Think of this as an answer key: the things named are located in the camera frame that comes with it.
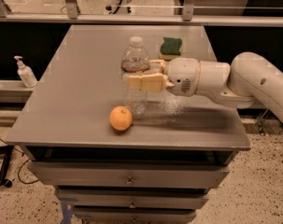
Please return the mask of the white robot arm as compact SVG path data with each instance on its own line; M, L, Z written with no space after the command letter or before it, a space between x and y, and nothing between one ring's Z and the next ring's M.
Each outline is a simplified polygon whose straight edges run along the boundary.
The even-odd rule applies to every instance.
M253 52L240 53L231 63L183 57L170 62L155 60L147 72L125 75L123 81L130 89L201 95L233 108L260 102L283 123L283 73Z

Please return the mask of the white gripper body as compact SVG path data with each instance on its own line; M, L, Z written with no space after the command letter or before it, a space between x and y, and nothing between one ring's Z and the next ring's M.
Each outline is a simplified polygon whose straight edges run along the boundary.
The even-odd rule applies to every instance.
M167 90L176 96L191 97L199 80L200 63L193 58L176 58L165 68Z

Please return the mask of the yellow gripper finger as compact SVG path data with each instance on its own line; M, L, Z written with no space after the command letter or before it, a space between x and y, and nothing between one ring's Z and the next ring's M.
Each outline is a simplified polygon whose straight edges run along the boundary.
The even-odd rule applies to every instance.
M150 60L149 61L149 72L151 74L155 74L155 73L164 73L164 69L166 66L166 61L165 60Z
M173 88L175 84L168 79L167 75L161 73L148 75L128 75L126 86L130 89L161 92L167 88Z

